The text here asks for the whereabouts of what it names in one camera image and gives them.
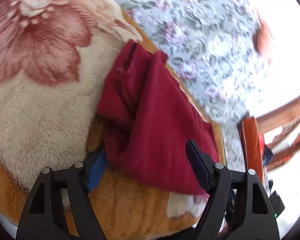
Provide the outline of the dark red garment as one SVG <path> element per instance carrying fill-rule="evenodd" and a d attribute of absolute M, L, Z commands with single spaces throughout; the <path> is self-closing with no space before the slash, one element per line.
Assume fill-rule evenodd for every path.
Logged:
<path fill-rule="evenodd" d="M 167 55 L 128 41 L 106 77 L 96 113 L 110 165 L 148 186 L 203 195 L 186 156 L 186 142 L 218 161 L 212 125 L 205 122 L 167 70 Z"/>

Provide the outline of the pink pillow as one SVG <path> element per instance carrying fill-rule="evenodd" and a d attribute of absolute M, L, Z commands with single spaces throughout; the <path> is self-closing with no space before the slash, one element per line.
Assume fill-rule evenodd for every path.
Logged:
<path fill-rule="evenodd" d="M 269 26 L 257 12 L 260 27 L 253 36 L 253 43 L 258 54 L 270 64 L 274 53 L 274 41 Z"/>

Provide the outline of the floral grey bedspread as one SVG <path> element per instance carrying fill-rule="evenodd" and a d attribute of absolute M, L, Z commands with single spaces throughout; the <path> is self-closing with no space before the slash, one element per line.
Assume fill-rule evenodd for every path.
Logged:
<path fill-rule="evenodd" d="M 237 125 L 261 100 L 267 63 L 253 45 L 249 0 L 114 0 L 168 55 L 168 64 L 222 129 L 228 168 L 245 170 Z"/>

